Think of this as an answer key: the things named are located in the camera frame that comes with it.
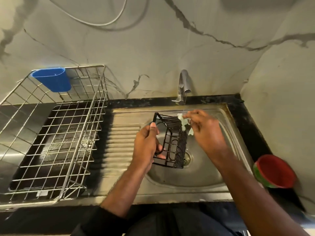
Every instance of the faucet spout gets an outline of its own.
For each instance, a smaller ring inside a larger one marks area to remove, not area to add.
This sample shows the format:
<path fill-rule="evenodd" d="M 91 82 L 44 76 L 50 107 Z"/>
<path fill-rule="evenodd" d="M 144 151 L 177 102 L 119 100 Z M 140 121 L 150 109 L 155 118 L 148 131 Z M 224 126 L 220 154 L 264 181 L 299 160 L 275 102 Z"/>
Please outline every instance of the faucet spout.
<path fill-rule="evenodd" d="M 187 70 L 182 70 L 179 76 L 177 99 L 172 100 L 178 105 L 184 105 L 186 103 L 186 94 L 191 93 L 190 78 Z"/>

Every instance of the blue utensil holder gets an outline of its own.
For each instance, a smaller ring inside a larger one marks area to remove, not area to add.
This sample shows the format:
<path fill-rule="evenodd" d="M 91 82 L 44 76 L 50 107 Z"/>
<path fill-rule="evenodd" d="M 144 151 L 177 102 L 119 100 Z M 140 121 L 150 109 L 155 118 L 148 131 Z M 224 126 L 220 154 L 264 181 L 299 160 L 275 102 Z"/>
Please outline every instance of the blue utensil holder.
<path fill-rule="evenodd" d="M 70 80 L 65 68 L 39 69 L 31 76 L 44 84 L 52 92 L 68 92 L 71 89 Z"/>

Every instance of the person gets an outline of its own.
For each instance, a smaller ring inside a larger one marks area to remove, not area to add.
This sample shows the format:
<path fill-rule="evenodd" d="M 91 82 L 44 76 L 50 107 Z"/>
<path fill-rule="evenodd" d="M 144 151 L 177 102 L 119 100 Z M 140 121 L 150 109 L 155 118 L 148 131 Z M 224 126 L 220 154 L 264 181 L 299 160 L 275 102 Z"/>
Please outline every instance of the person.
<path fill-rule="evenodd" d="M 236 207 L 252 236 L 308 235 L 299 224 L 274 201 L 228 148 L 219 121 L 203 110 L 189 111 L 194 136 L 200 147 L 217 167 Z M 78 225 L 72 235 L 121 235 L 126 217 L 141 181 L 148 173 L 155 152 L 162 146 L 155 123 L 136 135 L 133 158 L 128 169 L 116 182 L 94 214 Z M 131 226 L 126 235 L 237 235 L 217 220 L 193 209 L 156 212 Z"/>

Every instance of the sponge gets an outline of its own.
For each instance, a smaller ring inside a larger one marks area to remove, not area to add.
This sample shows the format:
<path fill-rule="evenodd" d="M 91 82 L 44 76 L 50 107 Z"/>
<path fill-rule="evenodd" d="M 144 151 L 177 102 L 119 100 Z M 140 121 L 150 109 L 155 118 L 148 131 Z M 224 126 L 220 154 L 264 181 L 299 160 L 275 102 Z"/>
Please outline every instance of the sponge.
<path fill-rule="evenodd" d="M 190 125 L 189 124 L 190 118 L 184 119 L 182 113 L 177 114 L 177 117 L 181 121 L 181 130 L 186 131 L 185 125 L 187 125 L 187 124 Z M 192 128 L 189 130 L 188 135 L 194 135 L 194 130 Z"/>

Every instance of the dark clothing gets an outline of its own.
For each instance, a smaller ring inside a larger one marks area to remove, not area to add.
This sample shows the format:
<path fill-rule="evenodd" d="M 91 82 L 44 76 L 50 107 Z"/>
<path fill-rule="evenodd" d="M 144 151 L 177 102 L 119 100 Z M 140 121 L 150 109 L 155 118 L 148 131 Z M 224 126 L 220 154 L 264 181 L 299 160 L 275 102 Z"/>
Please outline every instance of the dark clothing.
<path fill-rule="evenodd" d="M 95 213 L 72 232 L 72 236 L 120 236 L 127 221 L 99 207 Z M 149 214 L 131 226 L 129 235 L 237 235 L 222 223 L 194 209 L 171 209 Z"/>

